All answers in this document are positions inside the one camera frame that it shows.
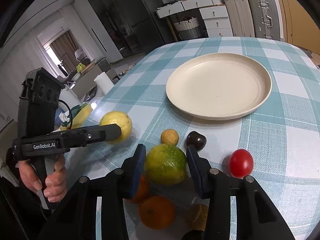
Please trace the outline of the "person left hand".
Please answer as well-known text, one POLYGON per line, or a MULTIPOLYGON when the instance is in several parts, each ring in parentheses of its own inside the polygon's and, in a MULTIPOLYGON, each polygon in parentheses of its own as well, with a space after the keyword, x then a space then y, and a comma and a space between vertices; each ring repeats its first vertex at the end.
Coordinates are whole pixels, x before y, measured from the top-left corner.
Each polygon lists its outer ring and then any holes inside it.
MULTIPOLYGON (((42 183, 37 176, 34 168, 29 164, 29 161, 19 161, 18 169, 23 184, 31 191, 36 193, 42 189, 42 183)), ((46 188, 44 196, 49 202, 57 203, 61 201, 67 193, 65 158, 61 154, 54 164, 55 171, 46 178, 46 188)))

